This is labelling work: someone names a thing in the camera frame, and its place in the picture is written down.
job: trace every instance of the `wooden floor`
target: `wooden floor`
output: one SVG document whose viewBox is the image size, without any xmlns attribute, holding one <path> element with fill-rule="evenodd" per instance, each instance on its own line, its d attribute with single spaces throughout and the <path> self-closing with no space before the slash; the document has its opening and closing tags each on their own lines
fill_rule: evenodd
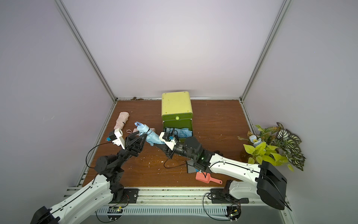
<svg viewBox="0 0 358 224">
<path fill-rule="evenodd" d="M 193 108 L 193 133 L 202 143 L 202 146 L 210 151 L 219 150 L 224 157 L 247 162 L 248 154 L 237 136 L 245 137 L 249 131 L 248 124 L 238 100 L 192 100 Z M 128 135 L 126 130 L 135 128 L 136 121 L 155 128 L 157 134 L 162 129 L 161 101 L 119 101 L 108 123 L 101 143 L 106 142 L 108 133 L 113 130 L 120 112 L 130 114 L 129 120 L 123 128 L 124 137 Z M 117 154 L 121 148 L 105 144 L 99 146 L 92 162 L 92 167 L 98 157 L 109 154 Z M 156 147 L 145 143 L 139 157 L 130 158 L 123 166 L 124 174 L 120 181 L 126 187 L 193 187 L 193 186 L 222 186 L 226 180 L 234 180 L 232 177 L 213 173 L 212 177 L 223 181 L 223 185 L 204 182 L 195 179 L 196 173 L 187 173 L 186 166 L 165 169 L 162 161 L 167 157 Z M 187 158 L 174 155 L 166 165 L 176 166 L 188 160 Z M 83 185 L 89 183 L 96 172 L 90 169 Z"/>
</svg>

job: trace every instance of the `pink brush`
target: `pink brush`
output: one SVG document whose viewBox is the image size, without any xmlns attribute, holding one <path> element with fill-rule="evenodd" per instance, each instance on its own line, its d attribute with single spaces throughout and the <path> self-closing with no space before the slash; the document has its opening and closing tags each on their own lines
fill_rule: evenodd
<svg viewBox="0 0 358 224">
<path fill-rule="evenodd" d="M 212 178 L 209 173 L 204 173 L 204 172 L 202 172 L 202 173 L 197 172 L 197 176 L 195 177 L 195 179 L 200 180 L 200 181 L 203 181 L 203 182 L 205 182 L 205 183 L 207 183 L 207 184 L 208 184 L 210 181 L 213 181 L 213 182 L 218 183 L 218 184 L 222 184 L 222 183 L 223 183 L 222 180 Z"/>
</svg>

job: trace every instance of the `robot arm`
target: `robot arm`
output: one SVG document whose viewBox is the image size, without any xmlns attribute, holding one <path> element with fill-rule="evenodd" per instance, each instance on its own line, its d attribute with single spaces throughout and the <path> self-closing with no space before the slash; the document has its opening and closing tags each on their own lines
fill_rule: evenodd
<svg viewBox="0 0 358 224">
<path fill-rule="evenodd" d="M 30 224 L 78 224 L 93 214 L 101 206 L 111 201 L 121 202 L 124 187 L 119 183 L 124 170 L 121 166 L 132 156 L 137 157 L 143 150 L 146 134 L 136 137 L 135 132 L 124 141 L 120 130 L 112 131 L 107 140 L 121 146 L 117 155 L 101 156 L 96 161 L 95 170 L 98 175 L 81 190 L 71 197 L 52 206 L 37 210 Z M 162 132 L 160 139 L 166 144 L 155 144 L 172 158 L 176 153 L 193 160 L 193 167 L 202 172 L 222 173 L 247 183 L 257 189 L 261 200 L 269 206 L 283 210 L 287 180 L 270 163 L 263 161 L 262 165 L 248 164 L 227 159 L 220 154 L 208 151 L 202 147 L 195 137 L 189 137 L 184 143 L 179 142 L 176 135 Z M 233 181 L 228 181 L 221 198 L 229 203 L 236 203 L 239 198 L 232 193 Z"/>
<path fill-rule="evenodd" d="M 117 155 L 101 156 L 96 161 L 98 175 L 69 198 L 47 209 L 37 210 L 30 224 L 78 224 L 97 209 L 111 201 L 121 202 L 124 187 L 119 183 L 124 170 L 121 166 L 132 156 L 137 157 L 143 150 L 146 134 L 137 137 L 134 132 L 126 140 L 119 129 L 109 134 L 110 140 L 122 146 Z"/>
<path fill-rule="evenodd" d="M 179 138 L 169 132 L 162 132 L 159 138 L 166 145 L 156 146 L 162 149 L 167 157 L 172 157 L 176 153 L 193 160 L 192 166 L 200 172 L 222 173 L 243 180 L 257 189 L 256 193 L 264 203 L 279 210 L 285 209 L 287 179 L 272 164 L 266 161 L 261 165 L 248 164 L 227 159 L 204 149 L 194 136 L 186 138 L 184 143 L 179 142 Z M 228 189 L 223 190 L 221 197 L 231 203 L 239 200 Z"/>
</svg>

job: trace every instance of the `gray wall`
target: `gray wall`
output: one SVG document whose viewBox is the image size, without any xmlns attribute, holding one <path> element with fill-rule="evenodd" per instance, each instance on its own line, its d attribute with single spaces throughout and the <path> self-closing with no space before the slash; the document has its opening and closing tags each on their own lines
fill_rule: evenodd
<svg viewBox="0 0 358 224">
<path fill-rule="evenodd" d="M 50 0 L 0 3 L 1 223 L 76 184 L 112 102 Z"/>
<path fill-rule="evenodd" d="M 115 95 L 240 96 L 283 0 L 64 0 Z"/>
<path fill-rule="evenodd" d="M 245 104 L 254 124 L 297 133 L 304 172 L 286 167 L 299 223 L 356 223 L 358 1 L 294 0 Z"/>
</svg>

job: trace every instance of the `black cable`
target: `black cable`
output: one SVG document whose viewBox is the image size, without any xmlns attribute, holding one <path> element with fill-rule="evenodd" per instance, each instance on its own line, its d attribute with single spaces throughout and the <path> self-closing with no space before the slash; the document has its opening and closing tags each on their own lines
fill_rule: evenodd
<svg viewBox="0 0 358 224">
<path fill-rule="evenodd" d="M 114 220 L 112 220 L 112 221 L 101 221 L 100 218 L 98 218 L 97 211 L 96 211 L 95 213 L 96 213 L 96 217 L 97 217 L 98 221 L 100 221 L 100 222 L 102 222 L 102 223 L 111 223 L 111 222 L 117 221 L 117 220 L 119 219 L 119 218 L 118 218 L 118 219 L 114 219 Z"/>
<path fill-rule="evenodd" d="M 256 172 L 256 173 L 260 174 L 260 172 L 257 172 L 257 171 L 255 171 L 255 170 L 250 170 L 249 168 L 242 167 L 242 166 L 239 166 L 239 165 L 236 165 L 236 164 L 232 164 L 232 163 L 228 163 L 228 162 L 224 162 L 224 161 L 218 161 L 218 162 L 213 163 L 213 164 L 207 169 L 207 171 L 209 171 L 209 169 L 210 169 L 213 165 L 215 165 L 215 164 L 217 164 L 217 163 L 227 163 L 227 164 L 234 165 L 234 166 L 237 166 L 237 167 L 240 167 L 240 168 L 243 168 L 243 169 L 246 169 L 246 170 L 249 170 L 249 171 Z M 282 199 L 283 199 L 284 205 L 285 205 L 290 211 L 292 211 L 292 209 L 291 209 L 291 208 L 288 206 L 288 204 L 286 203 L 286 200 L 285 200 L 285 198 L 282 196 L 280 190 L 279 190 L 278 187 L 276 186 L 275 182 L 274 182 L 271 178 L 269 178 L 268 176 L 266 176 L 266 175 L 263 175 L 263 176 L 264 176 L 264 177 L 267 177 L 267 178 L 274 184 L 275 188 L 277 189 L 277 191 L 279 192 L 280 196 L 281 196 Z"/>
<path fill-rule="evenodd" d="M 50 215 L 52 215 L 53 213 L 57 212 L 58 210 L 60 210 L 61 208 L 57 209 L 56 211 L 52 212 L 51 214 L 49 214 L 48 216 L 46 216 L 45 218 L 41 219 L 40 221 L 36 222 L 35 224 L 39 224 L 42 221 L 44 221 L 45 219 L 47 219 Z"/>
<path fill-rule="evenodd" d="M 127 201 L 127 204 L 122 208 L 127 207 L 127 205 L 129 204 L 129 196 L 128 195 L 126 195 L 126 196 L 128 197 L 128 201 Z"/>
<path fill-rule="evenodd" d="M 63 205 L 63 207 L 65 207 L 66 205 L 68 205 L 69 203 L 73 202 L 76 198 L 80 197 L 83 193 L 85 193 L 88 189 L 90 189 L 92 186 L 89 186 L 86 190 L 84 190 L 81 194 L 79 194 L 77 197 L 75 197 L 74 199 L 72 199 L 70 202 L 68 202 L 67 204 Z M 42 221 L 44 221 L 45 219 L 47 219 L 50 215 L 54 214 L 55 212 L 57 212 L 58 210 L 62 209 L 62 208 L 59 208 L 57 209 L 56 211 L 52 212 L 51 214 L 47 215 L 45 218 L 41 219 L 40 221 L 36 222 L 35 224 L 39 224 L 41 223 Z"/>
<path fill-rule="evenodd" d="M 239 166 L 239 165 L 236 165 L 236 164 L 232 164 L 232 163 L 228 163 L 228 162 L 224 162 L 224 161 L 218 161 L 218 162 L 213 163 L 213 164 L 207 169 L 207 171 L 205 172 L 206 174 L 204 174 L 204 177 L 205 177 L 205 178 L 206 178 L 206 175 L 208 174 L 209 169 L 210 169 L 213 165 L 215 165 L 215 164 L 217 164 L 217 163 L 227 163 L 227 164 L 230 164 L 230 165 L 234 165 L 234 166 L 237 166 L 237 167 L 240 167 L 240 168 L 249 170 L 250 172 L 252 171 L 252 172 L 260 173 L 260 172 L 257 172 L 257 171 L 255 171 L 255 170 L 250 170 L 249 168 L 242 167 L 242 166 Z"/>
<path fill-rule="evenodd" d="M 96 176 L 98 175 L 98 173 L 95 175 L 95 177 L 93 178 L 93 181 L 92 181 L 92 185 L 93 185 L 93 183 L 95 182 L 95 178 L 96 178 Z"/>
<path fill-rule="evenodd" d="M 164 168 L 166 168 L 166 169 L 171 169 L 171 168 L 175 168 L 175 167 L 178 167 L 178 166 L 183 166 L 183 165 L 186 165 L 186 163 L 183 163 L 183 164 L 180 164 L 180 165 L 177 165 L 177 166 L 173 166 L 173 167 L 166 167 L 165 166 L 165 163 L 171 158 L 171 156 L 174 154 L 174 149 L 173 149 L 173 152 L 170 154 L 170 156 L 168 157 L 168 159 L 164 162 L 164 164 L 163 164 L 163 166 L 164 166 Z"/>
<path fill-rule="evenodd" d="M 232 205 L 230 205 L 230 207 L 229 208 L 231 208 L 233 205 L 237 205 L 238 207 L 239 207 L 239 218 L 241 217 L 241 204 L 240 204 L 240 202 L 238 202 L 239 204 L 232 204 Z"/>
<path fill-rule="evenodd" d="M 129 196 L 128 196 L 128 195 L 126 195 L 126 196 L 128 197 L 127 204 L 126 204 L 125 206 L 121 207 L 121 208 L 125 208 L 125 207 L 127 207 L 127 205 L 129 204 Z M 102 223 L 111 223 L 111 222 L 113 222 L 113 221 L 117 221 L 120 217 L 122 217 L 122 216 L 120 216 L 118 219 L 114 219 L 114 220 L 105 222 L 105 221 L 102 221 L 102 220 L 99 219 L 99 217 L 98 217 L 98 215 L 97 215 L 97 211 L 95 211 L 95 213 L 96 213 L 96 217 L 97 217 L 98 221 L 100 221 L 100 222 L 102 222 Z"/>
<path fill-rule="evenodd" d="M 204 207 L 204 199 L 205 199 L 205 196 L 206 196 L 206 195 L 210 195 L 210 194 L 211 194 L 211 193 L 206 193 L 206 194 L 204 194 L 204 197 L 203 197 L 203 209 L 204 209 L 204 212 L 205 212 L 210 218 L 212 218 L 212 219 L 214 219 L 214 220 L 217 220 L 217 221 L 229 221 L 230 219 L 227 219 L 227 220 L 215 219 L 215 218 L 211 217 L 211 216 L 206 212 L 205 207 Z"/>
<path fill-rule="evenodd" d="M 112 142 L 105 142 L 105 143 L 96 145 L 95 147 L 93 147 L 91 150 L 88 151 L 88 153 L 87 153 L 87 155 L 86 155 L 86 166 L 87 166 L 87 167 L 92 168 L 92 169 L 94 168 L 94 167 L 90 167 L 90 166 L 88 165 L 88 163 L 87 163 L 87 157 L 88 157 L 88 155 L 90 154 L 90 152 L 91 152 L 92 150 L 94 150 L 97 146 L 104 145 L 104 144 L 109 144 L 109 143 L 112 143 Z"/>
<path fill-rule="evenodd" d="M 276 186 L 275 182 L 274 182 L 271 178 L 269 178 L 268 176 L 266 176 L 266 175 L 264 175 L 264 176 L 267 177 L 267 178 L 274 184 L 275 188 L 277 189 L 277 191 L 279 192 L 280 196 L 281 196 L 282 199 L 283 199 L 284 205 L 285 205 L 290 211 L 292 211 L 292 209 L 291 209 L 291 208 L 289 207 L 289 205 L 286 203 L 285 197 L 282 196 L 280 190 L 279 190 L 278 187 Z"/>
</svg>

